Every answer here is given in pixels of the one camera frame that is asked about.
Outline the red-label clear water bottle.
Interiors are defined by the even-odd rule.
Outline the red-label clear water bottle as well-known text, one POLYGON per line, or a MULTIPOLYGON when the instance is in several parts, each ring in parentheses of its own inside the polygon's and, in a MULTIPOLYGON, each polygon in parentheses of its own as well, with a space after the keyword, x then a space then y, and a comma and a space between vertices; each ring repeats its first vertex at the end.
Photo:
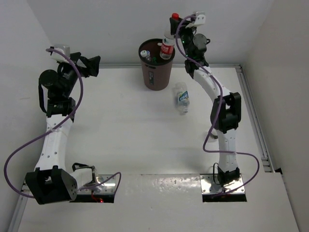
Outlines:
POLYGON ((160 57, 164 60, 171 58, 174 50, 175 38, 170 32, 170 22, 167 24, 162 44, 160 47, 160 57))

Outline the green-label clear water bottle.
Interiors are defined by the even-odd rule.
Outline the green-label clear water bottle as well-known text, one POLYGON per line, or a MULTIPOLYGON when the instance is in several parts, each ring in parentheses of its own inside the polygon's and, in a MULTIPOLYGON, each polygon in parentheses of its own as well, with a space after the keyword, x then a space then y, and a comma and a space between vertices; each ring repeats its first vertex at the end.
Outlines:
POLYGON ((152 62, 152 58, 151 58, 151 54, 150 54, 150 51, 149 51, 149 50, 146 51, 146 60, 147 60, 148 62, 152 62))

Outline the blue-label clear water bottle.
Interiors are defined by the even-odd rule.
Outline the blue-label clear water bottle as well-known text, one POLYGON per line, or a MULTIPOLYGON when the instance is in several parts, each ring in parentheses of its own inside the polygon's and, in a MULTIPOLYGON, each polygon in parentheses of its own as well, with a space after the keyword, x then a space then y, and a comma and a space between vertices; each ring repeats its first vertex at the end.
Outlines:
POLYGON ((173 88, 175 107, 180 115, 188 113, 190 105, 189 94, 187 85, 185 82, 178 82, 173 88))

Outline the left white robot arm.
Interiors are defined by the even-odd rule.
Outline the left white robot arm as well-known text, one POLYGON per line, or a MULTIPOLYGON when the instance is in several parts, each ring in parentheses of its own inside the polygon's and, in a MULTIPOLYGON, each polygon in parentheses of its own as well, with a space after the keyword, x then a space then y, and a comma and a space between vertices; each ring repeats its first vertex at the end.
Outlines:
POLYGON ((94 184, 95 167, 75 163, 72 173, 65 168, 66 144, 77 105, 70 94, 78 80, 75 69, 59 58, 58 69, 39 77, 39 101, 46 114, 46 131, 41 156, 25 182, 38 204, 74 201, 84 186, 94 184))

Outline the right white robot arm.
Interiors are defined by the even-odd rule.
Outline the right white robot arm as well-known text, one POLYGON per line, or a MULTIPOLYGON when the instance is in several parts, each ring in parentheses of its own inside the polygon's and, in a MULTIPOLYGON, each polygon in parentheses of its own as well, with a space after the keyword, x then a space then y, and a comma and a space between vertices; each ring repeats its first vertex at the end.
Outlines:
POLYGON ((169 19, 170 33, 175 42, 181 42, 179 48, 186 58, 185 69, 193 80, 198 82, 210 97, 211 130, 216 130, 219 143, 218 182, 224 186, 240 177, 236 160, 236 130, 241 121, 241 96, 224 87, 213 75, 205 59, 210 40, 195 31, 202 25, 204 15, 194 14, 184 19, 173 14, 169 19))

